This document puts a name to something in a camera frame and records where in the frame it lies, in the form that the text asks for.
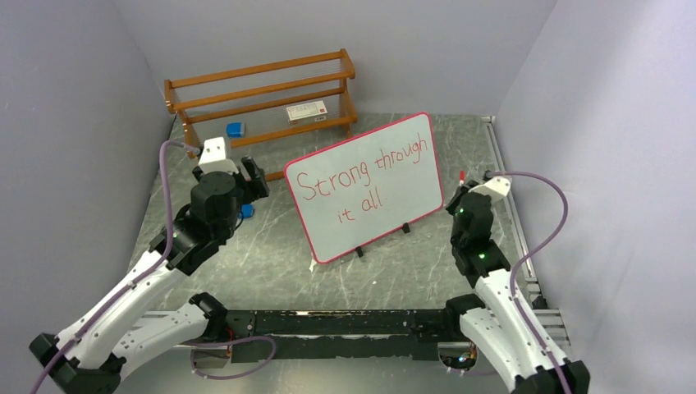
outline whiteboard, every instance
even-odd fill
[[[328,263],[442,207],[430,116],[417,113],[285,166],[314,259]]]

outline whiteboard stand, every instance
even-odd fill
[[[411,226],[409,226],[409,223],[404,223],[403,226],[401,226],[401,230],[404,232],[404,234],[408,234],[411,232]],[[365,256],[365,251],[363,250],[362,246],[355,248],[355,253],[358,254],[359,258]]]

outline cable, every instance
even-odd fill
[[[192,342],[187,342],[185,345],[190,345],[190,346],[196,346],[196,347],[203,347],[203,348],[210,348],[210,347],[219,347],[219,346],[234,346],[234,345],[239,345],[242,343],[248,343],[248,342],[253,342],[253,341],[266,341],[271,343],[271,354],[268,355],[268,358],[266,358],[261,364],[257,365],[256,367],[253,367],[252,369],[245,371],[243,373],[238,373],[237,375],[230,375],[230,376],[213,376],[213,375],[208,375],[206,373],[200,372],[196,367],[195,367],[195,362],[194,362],[194,352],[191,351],[190,354],[190,361],[191,361],[191,373],[195,373],[196,375],[200,376],[201,378],[206,378],[206,379],[211,379],[211,380],[232,380],[232,379],[237,379],[237,378],[243,378],[244,376],[251,375],[252,373],[258,371],[259,369],[265,367],[268,363],[271,362],[273,359],[273,356],[276,355],[276,342],[273,340],[271,337],[247,337],[247,338],[241,338],[237,339],[234,341],[229,341],[229,342],[216,342],[216,343],[192,343]]]
[[[172,243],[174,240],[174,218],[172,214],[172,197],[170,196],[169,179],[167,174],[167,158],[165,157],[167,147],[170,145],[182,147],[183,149],[186,149],[189,152],[194,153],[196,155],[198,155],[200,151],[200,149],[194,146],[187,145],[179,141],[170,140],[164,141],[162,146],[160,146],[159,148],[159,171],[160,176],[162,178],[162,190],[164,194],[164,204],[166,206],[165,210],[167,213],[167,243],[164,247],[164,253],[162,253],[162,256],[157,260],[157,262],[155,262],[149,268],[145,269],[140,275],[133,279],[133,283],[136,285],[140,281],[145,279],[147,276],[149,276],[151,273],[153,273],[157,268],[159,268],[159,265],[162,264],[162,262],[172,251]],[[116,304],[116,302],[130,289],[130,286],[123,286],[116,293],[114,293],[114,295],[112,295],[111,298],[109,298],[99,309],[97,309],[97,311],[94,312],[94,314],[89,319],[87,319],[85,324],[83,324],[82,327],[79,330],[77,330],[73,338],[68,340],[66,344],[61,349],[59,349],[58,352],[46,364],[46,367],[43,368],[43,371],[41,371],[41,374],[36,379],[34,386],[31,388],[30,394],[36,394],[36,392],[39,390],[39,387],[41,387],[41,383],[48,376],[48,372],[53,368],[53,366],[58,362],[58,360],[62,356],[64,356],[68,351],[70,351],[70,349],[72,349],[72,347],[80,341],[82,336],[84,336],[84,334],[94,325],[94,323],[96,323],[104,315],[104,313],[114,304]]]
[[[520,315],[522,316],[522,319],[524,322],[527,324],[527,327],[529,327],[529,330],[532,332],[534,337],[537,339],[537,342],[539,345],[544,349],[544,351],[547,352],[548,359],[551,361],[551,364],[553,364],[554,370],[556,370],[556,374],[558,375],[558,379],[561,381],[561,386],[563,387],[563,392],[565,394],[572,394],[570,391],[570,385],[568,384],[568,380],[566,379],[566,376],[563,374],[563,371],[561,370],[561,366],[558,364],[558,360],[556,360],[556,357],[553,355],[551,351],[547,349],[546,342],[544,341],[541,333],[537,331],[537,329],[534,327],[532,324],[532,320],[529,318],[529,316],[525,313],[524,309],[522,309],[522,303],[520,302],[519,299],[515,297],[515,278],[517,277],[517,271],[520,270],[520,267],[522,267],[522,264],[524,264],[525,261],[527,261],[530,257],[535,255],[537,252],[539,252],[544,246],[548,245],[551,240],[553,240],[556,235],[561,231],[563,228],[563,225],[566,224],[566,219],[568,218],[568,199],[566,198],[566,195],[563,194],[563,190],[561,190],[558,185],[550,181],[549,179],[533,174],[531,172],[517,172],[517,171],[495,171],[495,172],[489,172],[488,176],[526,176],[530,178],[537,179],[539,181],[542,181],[552,187],[556,193],[561,197],[561,202],[563,203],[563,215],[561,216],[561,221],[558,223],[558,226],[556,226],[556,229],[551,233],[550,236],[544,242],[539,244],[537,247],[534,249],[530,250],[527,252],[526,255],[518,261],[515,266],[512,267],[511,273],[510,273],[510,293],[512,295],[512,300],[515,302],[515,307],[517,310],[520,312]]]

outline red whiteboard frame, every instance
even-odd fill
[[[394,126],[394,125],[396,125],[396,124],[398,124],[398,123],[401,123],[401,122],[403,122],[403,121],[408,121],[408,120],[411,119],[411,118],[419,117],[419,116],[421,116],[421,115],[425,115],[426,117],[428,117],[428,125],[430,126],[430,137],[431,137],[432,140],[433,140],[433,154],[435,155],[435,169],[437,170],[437,183],[440,185],[440,200],[441,200],[441,203],[440,203],[440,206],[439,206],[439,207],[437,207],[437,208],[433,209],[432,211],[427,212],[427,213],[425,213],[425,214],[423,214],[423,215],[421,215],[421,216],[419,216],[419,217],[417,217],[417,218],[411,220],[410,222],[408,222],[409,224],[411,224],[411,223],[416,222],[416,221],[418,221],[418,220],[420,220],[420,219],[422,219],[422,218],[425,218],[426,216],[428,216],[429,214],[431,214],[431,213],[433,213],[433,212],[436,212],[436,211],[440,210],[440,209],[442,208],[442,206],[445,204],[445,200],[444,200],[444,198],[445,198],[445,193],[444,193],[444,191],[443,191],[443,189],[442,189],[442,176],[440,175],[440,162],[437,160],[437,159],[438,159],[438,157],[437,157],[437,146],[436,146],[436,144],[435,144],[435,135],[434,135],[434,133],[433,133],[433,120],[430,118],[430,114],[427,113],[427,112],[418,112],[418,113],[415,113],[415,114],[413,114],[413,115],[409,115],[408,117],[405,117],[405,118],[403,118],[403,119],[399,119],[398,121],[393,121],[393,122],[391,122],[391,123],[389,123],[389,124],[386,124],[386,125],[384,125],[384,126],[378,127],[378,128],[376,128],[376,129],[374,129],[374,130],[368,131],[368,132],[363,133],[363,134],[361,134],[361,135],[356,135],[355,137],[349,138],[348,140],[343,140],[343,141],[338,142],[338,143],[336,143],[336,144],[329,145],[329,146],[327,146],[326,148],[322,148],[322,149],[320,149],[320,150],[317,150],[316,152],[312,152],[312,153],[306,154],[305,156],[302,156],[301,158],[296,158],[296,159],[294,159],[294,160],[291,160],[290,162],[288,162],[288,163],[285,165],[285,167],[283,168],[283,176],[285,177],[285,181],[286,181],[286,183],[287,183],[287,188],[290,190],[290,194],[292,195],[292,202],[295,204],[295,208],[297,209],[297,213],[300,215],[300,222],[302,222],[302,230],[304,231],[304,236],[307,237],[307,241],[309,242],[309,248],[312,250],[312,256],[314,257],[314,260],[315,260],[317,263],[320,263],[320,264],[328,264],[328,263],[331,263],[331,262],[334,261],[334,260],[340,259],[340,258],[343,257],[343,256],[346,256],[346,255],[348,255],[348,254],[351,254],[351,253],[355,252],[355,250],[348,250],[348,251],[346,251],[345,253],[339,254],[338,256],[336,256],[336,257],[334,257],[334,258],[332,258],[332,259],[329,259],[329,260],[327,260],[327,261],[319,261],[319,260],[317,260],[317,254],[314,252],[314,245],[312,245],[312,239],[309,237],[309,233],[307,232],[307,226],[305,225],[305,219],[302,218],[302,212],[298,209],[297,198],[295,197],[295,193],[292,192],[292,185],[291,185],[290,181],[289,181],[288,178],[287,178],[287,168],[288,168],[290,165],[292,165],[292,164],[294,164],[294,163],[297,163],[297,162],[301,162],[302,160],[305,160],[306,158],[310,158],[310,157],[314,156],[315,154],[319,154],[319,153],[322,153],[322,152],[326,152],[327,150],[336,148],[336,147],[341,146],[341,145],[343,145],[343,144],[347,144],[347,143],[349,143],[349,142],[351,142],[351,141],[354,141],[354,140],[363,138],[363,137],[365,137],[365,136],[367,136],[367,135],[371,135],[372,133],[376,133],[376,132],[378,132],[378,131],[380,131],[380,130],[386,129],[386,128],[391,127],[391,126]],[[389,234],[392,234],[393,232],[399,231],[400,229],[401,229],[401,226],[398,226],[397,228],[394,228],[394,229],[392,229],[392,230],[389,230],[389,231],[387,231],[387,232],[381,234],[380,236],[375,236],[373,239],[371,239],[371,240],[369,240],[369,241],[363,243],[362,245],[358,245],[358,246],[356,246],[355,248],[358,248],[358,247],[362,247],[362,246],[371,244],[371,243],[375,242],[376,240],[378,240],[378,239],[380,239],[380,238],[383,238],[384,236],[388,236]]]

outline white box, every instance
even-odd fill
[[[290,127],[307,125],[316,121],[327,119],[327,110],[324,101],[319,100],[313,103],[304,103],[285,108]]]

